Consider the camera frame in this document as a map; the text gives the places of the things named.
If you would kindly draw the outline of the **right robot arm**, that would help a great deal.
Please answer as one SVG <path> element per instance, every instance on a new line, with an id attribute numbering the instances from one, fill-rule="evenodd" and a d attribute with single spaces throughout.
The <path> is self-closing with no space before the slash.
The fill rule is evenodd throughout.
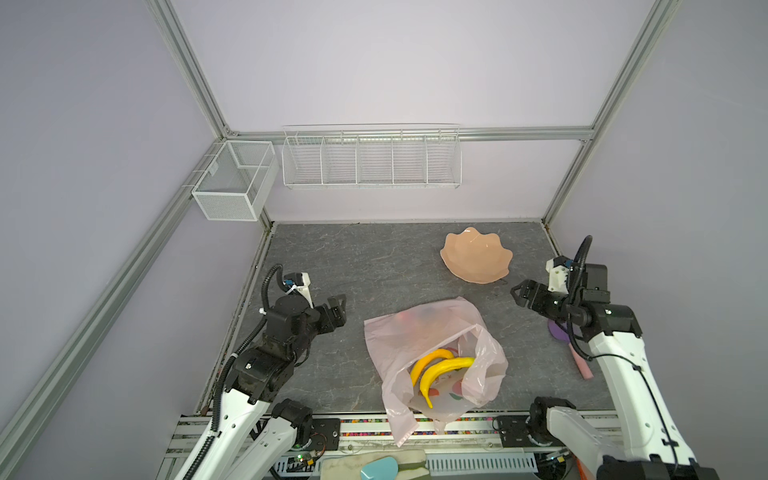
<path id="1" fill-rule="evenodd" d="M 547 283 L 527 279 L 514 286 L 517 305 L 563 330 L 577 356 L 601 368 L 623 435 L 622 444 L 602 437 L 562 398 L 537 397 L 526 429 L 540 446 L 561 443 L 587 479 L 715 479 L 677 429 L 652 374 L 643 332 L 634 311 L 612 302 L 607 268 L 588 262 L 592 236 L 574 257 L 549 262 Z"/>

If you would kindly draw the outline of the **pink plastic bag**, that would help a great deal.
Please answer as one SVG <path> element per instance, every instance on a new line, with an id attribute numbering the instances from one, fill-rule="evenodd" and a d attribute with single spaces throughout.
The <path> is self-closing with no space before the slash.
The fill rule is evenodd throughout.
<path id="1" fill-rule="evenodd" d="M 422 304 L 396 314 L 364 322 L 369 356 L 382 380 L 381 394 L 393 442 L 403 446 L 417 431 L 418 412 L 433 422 L 439 434 L 472 409 L 494 400 L 508 361 L 478 309 L 462 297 Z M 437 349 L 455 357 L 474 358 L 474 364 L 440 376 L 429 391 L 430 409 L 410 371 L 420 358 Z"/>

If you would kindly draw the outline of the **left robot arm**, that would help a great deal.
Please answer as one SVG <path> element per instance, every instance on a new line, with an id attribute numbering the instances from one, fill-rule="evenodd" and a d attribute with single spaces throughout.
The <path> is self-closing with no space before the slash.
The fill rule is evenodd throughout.
<path id="1" fill-rule="evenodd" d="M 304 272 L 271 267 L 262 282 L 257 326 L 227 358 L 217 378 L 211 418 L 180 479 L 261 479 L 311 437 L 313 414 L 300 402 L 275 399 L 309 356 L 312 341 L 347 322 L 345 295 L 311 298 Z"/>

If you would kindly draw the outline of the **yellow green banana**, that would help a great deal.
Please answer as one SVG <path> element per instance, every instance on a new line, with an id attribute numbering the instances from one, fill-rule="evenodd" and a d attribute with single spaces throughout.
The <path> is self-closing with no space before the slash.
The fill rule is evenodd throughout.
<path id="1" fill-rule="evenodd" d="M 420 358 L 415 362 L 410 371 L 411 384 L 415 386 L 419 382 L 421 375 L 432 362 L 436 360 L 449 360 L 454 357 L 454 352 L 450 349 L 437 349 Z"/>

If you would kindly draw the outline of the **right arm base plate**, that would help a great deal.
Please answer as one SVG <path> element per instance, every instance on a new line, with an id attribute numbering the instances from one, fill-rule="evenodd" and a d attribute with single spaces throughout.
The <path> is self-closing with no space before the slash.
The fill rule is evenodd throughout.
<path id="1" fill-rule="evenodd" d="M 499 415 L 492 421 L 503 448 L 536 447 L 528 427 L 528 414 Z"/>

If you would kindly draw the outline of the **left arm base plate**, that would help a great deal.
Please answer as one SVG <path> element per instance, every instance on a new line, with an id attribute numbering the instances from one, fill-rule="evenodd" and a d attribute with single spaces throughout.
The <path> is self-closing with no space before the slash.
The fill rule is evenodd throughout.
<path id="1" fill-rule="evenodd" d="M 337 451 L 341 440 L 341 419 L 335 417 L 314 417 L 307 443 L 293 448 L 293 451 Z"/>

